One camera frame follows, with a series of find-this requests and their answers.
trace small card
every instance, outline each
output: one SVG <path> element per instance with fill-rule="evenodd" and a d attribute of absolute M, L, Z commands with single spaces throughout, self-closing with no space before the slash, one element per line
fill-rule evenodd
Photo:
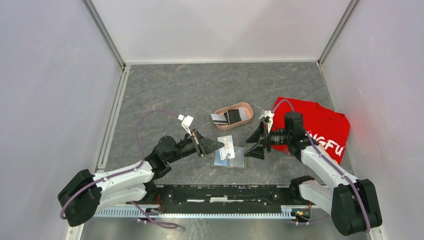
<path fill-rule="evenodd" d="M 225 116 L 222 114 L 211 114 L 210 116 L 214 124 L 228 124 Z"/>
<path fill-rule="evenodd" d="M 236 156 L 234 153 L 233 136 L 220 136 L 218 141 L 224 143 L 224 147 L 219 149 L 219 156 L 221 160 L 232 159 Z"/>
<path fill-rule="evenodd" d="M 228 124 L 235 124 L 242 120 L 240 117 L 240 109 L 230 109 L 227 111 L 228 114 Z"/>

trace black base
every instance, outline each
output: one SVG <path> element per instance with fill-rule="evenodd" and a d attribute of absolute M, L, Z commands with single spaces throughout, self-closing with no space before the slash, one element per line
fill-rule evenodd
<path fill-rule="evenodd" d="M 363 179 L 356 180 L 354 186 L 362 199 L 371 228 L 381 226 L 383 219 L 374 184 Z M 340 184 L 333 190 L 331 219 L 335 228 L 344 236 L 367 229 L 359 202 L 352 196 L 354 194 L 351 186 Z"/>
<path fill-rule="evenodd" d="M 79 171 L 57 195 L 60 205 L 63 207 L 78 190 L 92 183 L 93 176 L 88 169 Z M 101 187 L 93 185 L 69 204 L 65 210 L 65 216 L 69 226 L 76 227 L 87 222 L 94 216 L 97 206 L 100 203 L 100 198 L 102 197 L 101 191 Z"/>
<path fill-rule="evenodd" d="M 136 203 L 156 205 L 156 196 L 160 195 L 165 212 L 170 214 L 281 213 L 281 205 L 309 204 L 304 199 L 294 199 L 287 185 L 158 185 L 155 191 L 147 192 L 148 196 Z M 211 202 L 211 198 L 224 196 L 243 201 Z"/>

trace red t-shirt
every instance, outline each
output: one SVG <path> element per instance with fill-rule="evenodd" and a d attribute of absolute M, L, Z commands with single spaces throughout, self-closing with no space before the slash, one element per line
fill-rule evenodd
<path fill-rule="evenodd" d="M 303 115 L 303 125 L 309 135 L 325 148 L 330 157 L 340 164 L 351 127 L 345 115 L 327 109 L 316 102 L 286 97 L 279 97 L 274 107 L 282 99 L 289 100 L 294 110 Z M 281 103 L 274 112 L 273 130 L 284 128 L 284 114 L 291 110 L 287 102 Z M 272 147 L 289 153 L 286 145 Z"/>

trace pink tray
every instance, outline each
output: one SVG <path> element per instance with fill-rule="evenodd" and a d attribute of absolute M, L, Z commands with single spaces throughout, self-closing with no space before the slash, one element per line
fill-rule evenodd
<path fill-rule="evenodd" d="M 249 123 L 253 118 L 253 110 L 252 110 L 252 107 L 246 102 L 239 102 L 237 104 L 218 109 L 218 110 L 215 111 L 215 114 L 224 115 L 224 113 L 228 110 L 241 109 L 241 108 L 244 108 L 246 110 L 246 114 L 247 114 L 248 119 L 243 120 L 243 121 L 239 121 L 239 122 L 236 122 L 236 123 L 230 124 L 230 125 L 228 125 L 228 124 L 215 124 L 216 127 L 219 130 L 225 131 L 225 130 L 232 129 L 232 128 L 238 127 L 240 125 Z"/>

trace white enclosure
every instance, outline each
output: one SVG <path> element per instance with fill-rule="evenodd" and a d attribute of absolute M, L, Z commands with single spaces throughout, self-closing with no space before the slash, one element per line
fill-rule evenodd
<path fill-rule="evenodd" d="M 79 0 L 2 1 L 0 31 L 0 239 L 64 239 L 57 195 L 93 168 L 120 68 Z"/>
<path fill-rule="evenodd" d="M 127 63 L 316 61 L 349 0 L 93 0 Z"/>
<path fill-rule="evenodd" d="M 348 152 L 377 188 L 385 239 L 422 239 L 424 2 L 360 1 L 323 64 Z"/>
<path fill-rule="evenodd" d="M 86 2 L 130 65 L 315 62 L 356 1 Z M 422 238 L 423 8 L 359 1 L 320 62 L 351 124 L 356 175 L 376 186 L 388 240 Z M 0 31 L 0 239 L 61 240 L 68 223 L 57 194 L 93 168 L 121 67 L 81 0 L 2 1 Z"/>

